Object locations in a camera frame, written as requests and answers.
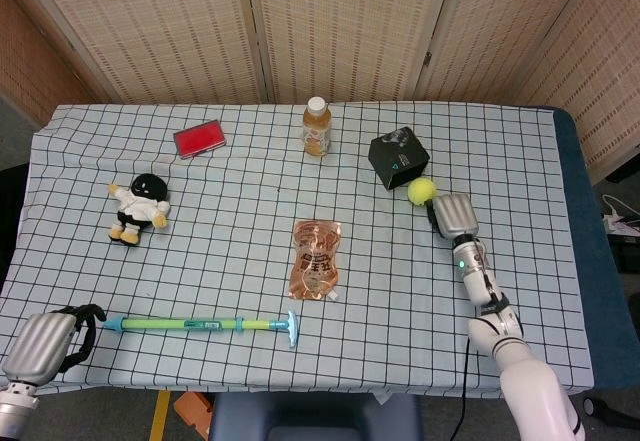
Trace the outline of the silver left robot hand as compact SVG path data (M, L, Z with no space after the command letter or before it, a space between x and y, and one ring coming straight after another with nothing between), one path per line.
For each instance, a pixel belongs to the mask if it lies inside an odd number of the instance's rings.
M30 316L2 366L8 381L40 387L83 363L95 346L96 322L105 320L96 304Z

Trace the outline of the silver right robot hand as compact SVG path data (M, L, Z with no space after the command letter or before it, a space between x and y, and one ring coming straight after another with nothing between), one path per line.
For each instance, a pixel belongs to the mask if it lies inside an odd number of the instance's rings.
M437 195L427 202L427 209L432 226L444 239L478 234L478 220L467 194Z

